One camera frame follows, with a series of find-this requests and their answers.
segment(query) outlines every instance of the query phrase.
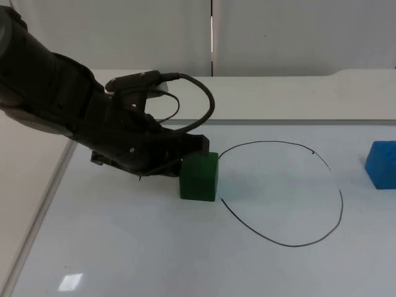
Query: blue block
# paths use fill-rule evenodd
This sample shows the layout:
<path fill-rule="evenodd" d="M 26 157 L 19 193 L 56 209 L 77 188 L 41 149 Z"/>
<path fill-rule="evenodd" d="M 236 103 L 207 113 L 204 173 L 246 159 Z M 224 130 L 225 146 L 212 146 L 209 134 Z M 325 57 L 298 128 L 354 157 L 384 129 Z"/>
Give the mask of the blue block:
<path fill-rule="evenodd" d="M 396 141 L 374 141 L 365 168 L 377 189 L 396 189 Z"/>

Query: white panel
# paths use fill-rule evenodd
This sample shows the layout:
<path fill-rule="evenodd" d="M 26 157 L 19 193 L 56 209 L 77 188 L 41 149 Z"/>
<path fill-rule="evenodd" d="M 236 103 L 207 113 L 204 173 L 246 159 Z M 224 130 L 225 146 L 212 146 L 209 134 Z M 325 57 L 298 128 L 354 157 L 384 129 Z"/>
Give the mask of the white panel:
<path fill-rule="evenodd" d="M 378 191 L 364 170 L 371 142 L 394 139 L 386 126 L 204 126 L 215 152 L 257 145 L 220 160 L 218 200 L 179 198 L 178 180 L 136 176 L 90 163 L 78 146 L 14 290 L 14 297 L 394 296 L 396 191 Z"/>
<path fill-rule="evenodd" d="M 50 50 L 91 69 L 210 75 L 210 1 L 14 0 Z"/>
<path fill-rule="evenodd" d="M 68 139 L 0 112 L 0 292 L 45 198 Z"/>
<path fill-rule="evenodd" d="M 396 65 L 394 0 L 213 0 L 216 76 Z"/>
<path fill-rule="evenodd" d="M 99 82 L 134 71 L 94 70 Z M 216 108 L 211 119 L 396 119 L 396 71 L 352 69 L 328 76 L 199 77 L 212 91 Z M 198 119 L 209 107 L 205 94 L 185 80 L 168 83 L 181 107 L 174 119 Z M 173 113 L 166 97 L 147 101 L 155 118 Z"/>

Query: table surface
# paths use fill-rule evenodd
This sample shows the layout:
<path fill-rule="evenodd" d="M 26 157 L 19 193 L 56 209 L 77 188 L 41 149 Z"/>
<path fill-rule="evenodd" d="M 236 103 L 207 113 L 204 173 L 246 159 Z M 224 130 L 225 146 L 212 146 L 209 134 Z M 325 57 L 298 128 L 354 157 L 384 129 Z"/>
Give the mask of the table surface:
<path fill-rule="evenodd" d="M 24 245 L 67 147 L 65 137 L 0 112 L 0 291 Z"/>
<path fill-rule="evenodd" d="M 93 70 L 105 85 L 113 77 L 137 70 Z M 394 120 L 396 71 L 350 69 L 327 76 L 199 77 L 216 100 L 211 119 Z M 175 119 L 200 118 L 209 106 L 205 94 L 185 80 L 168 83 L 181 107 Z M 147 111 L 162 119 L 176 103 L 167 97 L 149 99 Z"/>
<path fill-rule="evenodd" d="M 178 179 L 143 178 L 89 162 L 78 146 L 13 296 L 373 296 L 395 289 L 396 191 L 364 170 L 393 126 L 202 126 L 211 149 L 253 140 L 220 160 L 220 202 L 181 200 Z"/>

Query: green cube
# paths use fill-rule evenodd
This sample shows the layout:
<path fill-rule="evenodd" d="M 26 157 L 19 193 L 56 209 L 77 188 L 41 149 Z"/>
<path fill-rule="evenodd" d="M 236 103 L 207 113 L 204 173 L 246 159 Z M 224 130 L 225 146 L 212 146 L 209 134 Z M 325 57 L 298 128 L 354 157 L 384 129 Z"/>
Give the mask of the green cube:
<path fill-rule="evenodd" d="M 180 198 L 214 201 L 218 177 L 218 153 L 191 155 L 183 160 L 179 175 Z"/>

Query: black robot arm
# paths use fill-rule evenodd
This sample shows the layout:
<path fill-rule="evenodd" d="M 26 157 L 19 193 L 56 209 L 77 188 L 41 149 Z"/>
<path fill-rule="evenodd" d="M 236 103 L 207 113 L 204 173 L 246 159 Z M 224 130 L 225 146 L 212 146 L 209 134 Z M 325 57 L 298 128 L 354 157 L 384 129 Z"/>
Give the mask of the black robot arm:
<path fill-rule="evenodd" d="M 145 103 L 166 95 L 159 86 L 175 79 L 201 88 L 210 108 L 191 125 L 171 130 L 145 113 Z M 50 52 L 28 33 L 18 13 L 0 7 L 0 109 L 24 125 L 86 145 L 97 164 L 138 176 L 178 176 L 183 158 L 209 152 L 205 136 L 188 132 L 214 107 L 210 91 L 185 74 L 148 71 L 115 78 L 103 88 L 88 68 Z"/>

